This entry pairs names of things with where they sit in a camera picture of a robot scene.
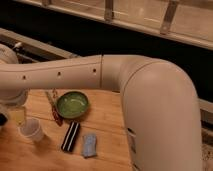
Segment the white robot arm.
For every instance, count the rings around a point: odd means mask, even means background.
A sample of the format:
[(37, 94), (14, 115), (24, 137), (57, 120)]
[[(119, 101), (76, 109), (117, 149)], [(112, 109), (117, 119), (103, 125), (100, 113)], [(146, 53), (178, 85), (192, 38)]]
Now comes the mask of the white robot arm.
[(138, 55), (96, 55), (20, 64), (0, 44), (0, 103), (22, 104), (28, 89), (118, 91), (134, 171), (202, 171), (199, 102), (177, 65)]

